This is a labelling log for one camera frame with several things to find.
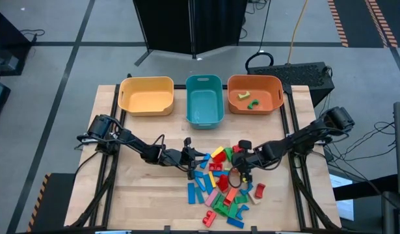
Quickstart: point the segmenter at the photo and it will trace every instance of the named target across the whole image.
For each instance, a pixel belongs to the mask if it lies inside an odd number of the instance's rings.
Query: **yellow bin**
[[[132,116],[164,116],[174,107],[174,82],[169,77],[131,77],[120,84],[118,104]]]

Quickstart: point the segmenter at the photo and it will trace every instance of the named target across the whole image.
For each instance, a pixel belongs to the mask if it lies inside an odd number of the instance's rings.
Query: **yellow cable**
[[[297,24],[296,24],[296,26],[295,26],[295,29],[293,30],[292,40],[291,40],[291,46],[289,47],[289,55],[288,55],[288,61],[287,61],[287,63],[289,63],[289,59],[291,58],[292,47],[293,47],[293,41],[294,41],[294,39],[295,39],[295,33],[297,32],[299,23],[300,23],[300,21],[301,21],[302,15],[304,14],[304,11],[305,11],[306,4],[307,4],[307,3],[308,3],[308,0],[305,0],[304,6],[302,7],[302,10],[301,10],[301,14],[299,15],[299,18],[298,18],[298,22],[297,22]]]

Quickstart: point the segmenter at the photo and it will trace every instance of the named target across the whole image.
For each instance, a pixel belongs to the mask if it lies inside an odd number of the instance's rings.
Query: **blue block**
[[[228,176],[228,172],[213,172],[213,176],[218,176],[218,177],[220,177],[221,175],[226,175],[226,176]]]
[[[248,211],[248,210],[249,210],[249,207],[248,207],[247,205],[242,205],[242,206],[240,207],[239,211],[238,211],[237,214],[236,214],[236,218],[242,220],[243,217],[241,216],[241,212],[242,212],[242,211]]]
[[[203,160],[207,160],[207,162],[203,162],[200,164],[201,168],[205,168],[207,166],[208,160],[210,159],[211,155],[209,153],[206,153],[206,156],[204,156]]]
[[[197,185],[200,187],[200,189],[201,189],[203,192],[205,192],[205,191],[206,191],[206,188],[205,188],[205,186],[201,183],[200,178],[199,178],[199,177],[195,177],[195,181],[197,182]]]
[[[202,172],[199,172],[199,171],[194,171],[194,176],[202,178],[204,176],[204,174]]]
[[[243,222],[240,222],[240,221],[235,220],[234,218],[230,218],[230,217],[227,218],[227,223],[231,224],[233,226],[236,226],[238,228],[242,228],[242,229],[243,229],[243,226],[245,225]]]
[[[207,193],[210,195],[213,192],[213,185],[211,184],[209,174],[204,175],[204,183],[206,184]]]
[[[241,189],[240,190],[240,193],[242,194],[242,195],[246,195],[250,190],[252,190],[253,189],[253,185],[252,185],[252,183],[247,183],[247,189]]]
[[[203,204],[204,203],[204,198],[202,196],[202,192],[200,187],[196,187],[195,188],[195,193],[197,194],[197,198],[198,198],[198,203],[199,204]]]
[[[194,183],[188,183],[188,204],[195,204]]]

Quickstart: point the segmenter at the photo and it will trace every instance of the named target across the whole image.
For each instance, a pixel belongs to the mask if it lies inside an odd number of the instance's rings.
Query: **yellow block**
[[[215,181],[214,181],[213,172],[208,172],[208,175],[210,176],[210,180],[211,180],[211,184],[213,185],[213,188],[215,188]]]
[[[211,154],[211,157],[214,158],[216,155],[218,155],[221,151],[223,151],[224,148],[222,146],[218,147],[214,153]]]

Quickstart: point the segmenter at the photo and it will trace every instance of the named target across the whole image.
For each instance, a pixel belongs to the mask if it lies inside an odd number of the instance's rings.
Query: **wooden table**
[[[98,87],[90,122],[97,114],[110,113],[113,96],[113,85]],[[305,127],[315,119],[308,87],[293,86],[293,97],[299,126]],[[289,128],[293,132],[287,97],[284,99]],[[147,143],[153,142],[160,134],[165,134],[167,148],[182,149],[183,140],[190,136],[192,147],[209,153],[219,146],[236,145],[242,139],[250,140],[253,146],[257,146],[268,140],[284,138],[279,110],[263,116],[232,114],[228,110],[226,101],[224,105],[225,117],[218,128],[195,130],[185,119],[186,91],[175,90],[174,110],[169,116],[132,117],[127,114],[124,127],[132,130],[134,135]],[[93,154],[94,148],[94,145],[84,147],[80,163]],[[319,146],[314,150],[322,153],[322,148]],[[65,225],[74,222],[94,197],[100,162],[101,156],[95,157],[78,173]],[[308,156],[306,162],[315,200],[333,223],[341,226],[325,159],[312,154]],[[254,184],[263,183],[266,188],[261,203],[252,205],[249,202],[250,210],[243,212],[244,230],[250,230],[251,226],[257,226],[260,231],[299,230],[288,164],[288,158],[283,157],[282,163],[276,170],[264,171],[257,168],[252,170]],[[170,225],[171,230],[206,229],[202,219],[209,207],[198,203],[188,204],[188,182],[193,181],[188,181],[187,174],[177,168],[146,164],[138,153],[122,146],[108,228],[158,230]],[[302,201],[306,225],[310,227],[308,206],[303,196]],[[98,209],[97,224],[101,223],[103,206],[104,199]],[[216,217],[210,229],[239,230],[227,224],[226,218],[220,215]]]

